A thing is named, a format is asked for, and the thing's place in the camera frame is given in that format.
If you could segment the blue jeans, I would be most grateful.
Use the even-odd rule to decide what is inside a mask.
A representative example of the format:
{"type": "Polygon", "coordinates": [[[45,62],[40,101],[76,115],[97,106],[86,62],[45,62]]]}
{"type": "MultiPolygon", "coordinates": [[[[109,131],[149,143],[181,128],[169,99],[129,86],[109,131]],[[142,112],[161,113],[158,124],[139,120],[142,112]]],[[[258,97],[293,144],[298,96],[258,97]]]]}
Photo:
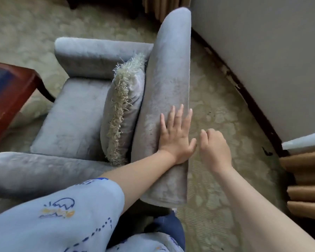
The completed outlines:
{"type": "Polygon", "coordinates": [[[181,221],[177,218],[174,211],[166,216],[154,218],[153,222],[147,225],[144,233],[160,232],[172,237],[183,251],[185,251],[185,233],[181,221]]]}

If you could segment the light blue printed shirt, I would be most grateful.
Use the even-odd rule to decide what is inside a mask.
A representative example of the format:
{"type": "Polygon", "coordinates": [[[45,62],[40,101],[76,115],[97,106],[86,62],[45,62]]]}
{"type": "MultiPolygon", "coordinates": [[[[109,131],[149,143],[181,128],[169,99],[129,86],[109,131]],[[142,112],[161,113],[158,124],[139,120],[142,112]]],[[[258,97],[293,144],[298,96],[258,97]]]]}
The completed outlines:
{"type": "Polygon", "coordinates": [[[135,234],[106,248],[124,208],[121,187],[90,179],[0,214],[0,252],[184,252],[168,234],[135,234]]]}

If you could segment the reddish brown wooden table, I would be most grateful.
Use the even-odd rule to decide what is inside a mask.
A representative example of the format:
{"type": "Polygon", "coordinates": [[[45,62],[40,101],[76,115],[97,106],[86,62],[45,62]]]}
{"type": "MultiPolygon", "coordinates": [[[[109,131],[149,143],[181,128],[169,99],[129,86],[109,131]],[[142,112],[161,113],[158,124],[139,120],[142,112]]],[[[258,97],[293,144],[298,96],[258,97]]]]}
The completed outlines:
{"type": "Polygon", "coordinates": [[[46,89],[38,72],[0,63],[0,139],[36,90],[50,102],[55,102],[55,97],[46,89]]]}

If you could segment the person's left hand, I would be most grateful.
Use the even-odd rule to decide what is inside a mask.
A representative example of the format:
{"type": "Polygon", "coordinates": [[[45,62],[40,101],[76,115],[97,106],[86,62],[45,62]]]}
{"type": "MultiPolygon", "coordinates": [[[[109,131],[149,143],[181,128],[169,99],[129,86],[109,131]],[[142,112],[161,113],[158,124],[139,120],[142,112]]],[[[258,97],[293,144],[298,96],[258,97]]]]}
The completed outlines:
{"type": "Polygon", "coordinates": [[[182,115],[181,129],[175,129],[175,114],[178,110],[176,110],[175,106],[171,107],[167,119],[165,119],[167,134],[160,135],[159,139],[157,152],[162,157],[162,160],[167,163],[168,168],[182,164],[191,157],[187,154],[187,148],[191,141],[189,139],[189,131],[193,111],[189,109],[185,118],[182,115]]]}

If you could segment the person's left forearm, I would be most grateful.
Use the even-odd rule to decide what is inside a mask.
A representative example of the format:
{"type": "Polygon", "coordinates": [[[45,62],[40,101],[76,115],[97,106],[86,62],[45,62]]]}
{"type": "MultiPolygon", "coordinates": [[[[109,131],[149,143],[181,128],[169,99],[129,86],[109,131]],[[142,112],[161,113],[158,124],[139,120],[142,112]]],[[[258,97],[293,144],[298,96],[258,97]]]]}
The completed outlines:
{"type": "Polygon", "coordinates": [[[109,179],[122,189],[124,214],[177,161],[175,152],[159,149],[144,159],[105,172],[100,178],[109,179]]]}

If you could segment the grey cushion with cream fringe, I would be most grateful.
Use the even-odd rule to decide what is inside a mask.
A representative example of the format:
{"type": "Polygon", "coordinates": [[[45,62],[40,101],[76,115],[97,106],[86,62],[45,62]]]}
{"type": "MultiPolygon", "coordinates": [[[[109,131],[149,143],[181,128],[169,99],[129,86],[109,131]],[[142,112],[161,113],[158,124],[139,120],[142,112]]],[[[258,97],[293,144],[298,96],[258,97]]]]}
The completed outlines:
{"type": "Polygon", "coordinates": [[[100,128],[103,153],[112,166],[128,163],[145,87],[145,55],[134,55],[114,69],[100,128]]]}

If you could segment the tan pleated curtain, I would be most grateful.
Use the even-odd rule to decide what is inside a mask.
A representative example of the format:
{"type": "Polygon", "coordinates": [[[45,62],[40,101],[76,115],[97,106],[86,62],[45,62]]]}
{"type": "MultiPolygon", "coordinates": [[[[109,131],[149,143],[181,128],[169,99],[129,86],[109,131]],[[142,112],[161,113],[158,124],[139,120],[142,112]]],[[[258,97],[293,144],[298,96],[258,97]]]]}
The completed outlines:
{"type": "Polygon", "coordinates": [[[166,16],[180,7],[190,7],[191,0],[142,0],[144,12],[163,22],[166,16]]]}
{"type": "Polygon", "coordinates": [[[315,151],[281,157],[279,161],[296,183],[287,188],[288,210],[294,216],[315,219],[315,151]]]}

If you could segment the white window ledge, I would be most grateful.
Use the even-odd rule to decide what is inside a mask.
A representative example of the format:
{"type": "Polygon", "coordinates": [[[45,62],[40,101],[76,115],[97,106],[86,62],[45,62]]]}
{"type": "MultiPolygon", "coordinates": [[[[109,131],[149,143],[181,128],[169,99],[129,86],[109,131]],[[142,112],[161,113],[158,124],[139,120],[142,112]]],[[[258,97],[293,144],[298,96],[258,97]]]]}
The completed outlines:
{"type": "Polygon", "coordinates": [[[281,146],[291,155],[315,152],[315,133],[283,142],[281,146]]]}

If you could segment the person's right forearm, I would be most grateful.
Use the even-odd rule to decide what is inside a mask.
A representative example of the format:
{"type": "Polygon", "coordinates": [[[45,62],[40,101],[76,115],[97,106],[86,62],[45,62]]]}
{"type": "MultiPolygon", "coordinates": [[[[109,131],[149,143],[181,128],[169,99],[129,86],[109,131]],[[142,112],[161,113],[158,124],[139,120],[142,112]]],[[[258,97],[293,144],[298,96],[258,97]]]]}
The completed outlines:
{"type": "Polygon", "coordinates": [[[231,165],[213,173],[255,252],[315,252],[315,240],[231,165]]]}

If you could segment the dark wooden baseboard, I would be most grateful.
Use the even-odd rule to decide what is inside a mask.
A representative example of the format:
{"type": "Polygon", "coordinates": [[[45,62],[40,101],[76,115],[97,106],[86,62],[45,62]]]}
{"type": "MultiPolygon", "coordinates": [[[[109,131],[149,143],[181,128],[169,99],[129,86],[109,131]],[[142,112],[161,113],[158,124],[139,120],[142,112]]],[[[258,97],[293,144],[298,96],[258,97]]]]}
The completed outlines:
{"type": "Polygon", "coordinates": [[[195,41],[197,41],[201,46],[204,47],[204,49],[213,59],[215,66],[223,73],[225,78],[234,86],[236,91],[243,98],[244,102],[248,106],[248,109],[255,118],[256,122],[259,124],[262,131],[265,133],[266,137],[272,144],[272,147],[276,154],[278,155],[278,157],[290,156],[290,153],[282,148],[281,145],[282,140],[277,135],[272,124],[264,115],[262,110],[257,105],[256,101],[253,99],[253,97],[250,95],[250,93],[247,91],[247,89],[238,79],[235,73],[228,67],[228,65],[217,54],[217,52],[193,28],[191,29],[191,36],[194,38],[195,41]]]}

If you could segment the dark furniture base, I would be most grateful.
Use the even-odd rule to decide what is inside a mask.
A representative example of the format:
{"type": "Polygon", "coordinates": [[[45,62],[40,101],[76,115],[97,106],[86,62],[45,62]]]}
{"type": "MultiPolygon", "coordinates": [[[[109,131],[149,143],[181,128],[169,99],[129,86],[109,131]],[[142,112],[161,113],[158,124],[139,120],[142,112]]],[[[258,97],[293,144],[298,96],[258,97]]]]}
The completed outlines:
{"type": "Polygon", "coordinates": [[[136,19],[140,12],[142,0],[66,0],[69,8],[75,10],[79,5],[89,4],[107,8],[119,8],[126,11],[131,19],[136,19]]]}

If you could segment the person's right hand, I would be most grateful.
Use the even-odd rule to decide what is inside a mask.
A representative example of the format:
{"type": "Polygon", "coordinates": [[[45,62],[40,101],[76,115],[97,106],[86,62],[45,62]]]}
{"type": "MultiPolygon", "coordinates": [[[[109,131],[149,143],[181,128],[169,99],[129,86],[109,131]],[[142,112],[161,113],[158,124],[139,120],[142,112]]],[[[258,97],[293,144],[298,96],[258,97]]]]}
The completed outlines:
{"type": "Polygon", "coordinates": [[[209,146],[205,152],[200,151],[202,162],[212,173],[232,169],[231,151],[223,134],[213,128],[206,132],[209,137],[209,146]]]}

